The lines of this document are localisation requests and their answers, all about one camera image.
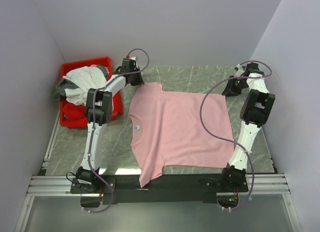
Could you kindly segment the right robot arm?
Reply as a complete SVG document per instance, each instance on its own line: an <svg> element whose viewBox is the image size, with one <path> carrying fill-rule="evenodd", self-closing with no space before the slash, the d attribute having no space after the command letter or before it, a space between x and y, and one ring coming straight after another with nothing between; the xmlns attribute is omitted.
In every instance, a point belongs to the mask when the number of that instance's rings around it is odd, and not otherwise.
<svg viewBox="0 0 320 232"><path fill-rule="evenodd" d="M236 74L229 77L222 92L226 97L233 97L240 95L243 89L249 89L240 111L241 128L238 141L234 142L234 153L219 179L219 185L224 191L238 191L247 184L249 153L257 134L266 124L276 99L265 84L265 78L272 74L272 70L266 75L259 69L259 64L269 68L267 64L257 60L238 64L235 67Z"/></svg>

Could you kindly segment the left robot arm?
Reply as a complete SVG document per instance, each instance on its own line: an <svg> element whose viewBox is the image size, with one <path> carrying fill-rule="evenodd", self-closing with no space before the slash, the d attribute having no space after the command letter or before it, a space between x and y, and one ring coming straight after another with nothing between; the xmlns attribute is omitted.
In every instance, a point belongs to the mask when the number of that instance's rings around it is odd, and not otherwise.
<svg viewBox="0 0 320 232"><path fill-rule="evenodd" d="M126 85L138 86L143 83L136 58L127 56L103 87L89 89L85 107L88 121L86 146L81 165L71 182L72 194L99 193L107 185L99 175L100 154L105 130L113 116L113 98Z"/></svg>

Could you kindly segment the pink t-shirt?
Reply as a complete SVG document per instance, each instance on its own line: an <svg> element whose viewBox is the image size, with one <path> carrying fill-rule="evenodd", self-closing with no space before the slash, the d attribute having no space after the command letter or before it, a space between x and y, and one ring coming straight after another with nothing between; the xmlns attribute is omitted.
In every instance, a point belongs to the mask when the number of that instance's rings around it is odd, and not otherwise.
<svg viewBox="0 0 320 232"><path fill-rule="evenodd" d="M159 83L140 86L130 103L131 148L144 187L165 166L223 168L234 152L226 99L209 94L164 91Z"/></svg>

